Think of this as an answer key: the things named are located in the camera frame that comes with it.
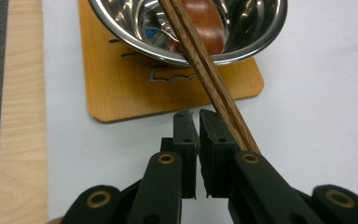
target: bowl rim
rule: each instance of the bowl rim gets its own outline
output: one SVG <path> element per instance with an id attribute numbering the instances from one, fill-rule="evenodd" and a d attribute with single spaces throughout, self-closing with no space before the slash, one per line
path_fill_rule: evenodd
<path id="1" fill-rule="evenodd" d="M 116 38 L 126 43 L 129 47 L 159 61 L 179 66 L 190 66 L 185 54 L 179 54 L 167 49 L 162 49 L 139 40 L 130 35 L 115 20 L 110 17 L 108 10 L 103 4 L 103 0 L 89 0 L 92 9 L 103 25 L 115 35 Z M 250 58 L 266 48 L 279 34 L 283 28 L 287 14 L 287 0 L 277 0 L 277 14 L 270 27 L 252 45 L 243 49 L 235 50 L 230 53 L 213 55 L 212 59 L 216 65 L 227 65 L 241 62 Z"/>

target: light wood strip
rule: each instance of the light wood strip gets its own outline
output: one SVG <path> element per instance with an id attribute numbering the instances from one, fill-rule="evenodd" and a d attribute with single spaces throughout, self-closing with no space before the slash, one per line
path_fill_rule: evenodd
<path id="1" fill-rule="evenodd" d="M 0 129 L 0 223 L 46 223 L 48 181 L 41 1 L 9 1 Z"/>

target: brass screw insert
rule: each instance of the brass screw insert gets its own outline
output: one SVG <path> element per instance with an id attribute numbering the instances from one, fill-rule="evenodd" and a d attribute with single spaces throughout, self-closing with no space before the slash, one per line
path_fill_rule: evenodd
<path id="1" fill-rule="evenodd" d="M 164 154 L 158 157 L 158 162 L 162 164 L 171 164 L 175 161 L 175 157 L 170 154 Z"/>
<path id="2" fill-rule="evenodd" d="M 111 195 L 106 190 L 93 192 L 87 199 L 87 206 L 90 208 L 99 208 L 110 202 Z"/>
<path id="3" fill-rule="evenodd" d="M 353 208 L 355 206 L 353 198 L 336 189 L 328 190 L 325 193 L 325 196 L 331 203 L 334 203 L 335 205 L 344 208 Z"/>
<path id="4" fill-rule="evenodd" d="M 242 155 L 242 160 L 248 163 L 258 163 L 260 159 L 253 154 L 244 154 Z"/>

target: brown object in bowl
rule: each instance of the brown object in bowl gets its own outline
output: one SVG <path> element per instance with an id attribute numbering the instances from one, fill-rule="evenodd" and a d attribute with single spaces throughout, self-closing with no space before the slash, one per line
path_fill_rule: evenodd
<path id="1" fill-rule="evenodd" d="M 208 53 L 221 54 L 225 46 L 225 32 L 213 0 L 182 0 L 182 3 Z M 185 53 L 179 41 L 171 39 L 168 46 L 171 51 Z"/>

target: wooden cutting board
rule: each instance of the wooden cutting board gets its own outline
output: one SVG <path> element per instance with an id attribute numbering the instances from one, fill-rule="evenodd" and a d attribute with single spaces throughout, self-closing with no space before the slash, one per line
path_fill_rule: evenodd
<path id="1" fill-rule="evenodd" d="M 102 122 L 135 119 L 210 104 L 192 68 L 169 67 L 117 41 L 99 21 L 88 0 L 78 0 L 88 111 Z M 234 99 L 256 96 L 264 80 L 254 58 L 219 67 Z"/>

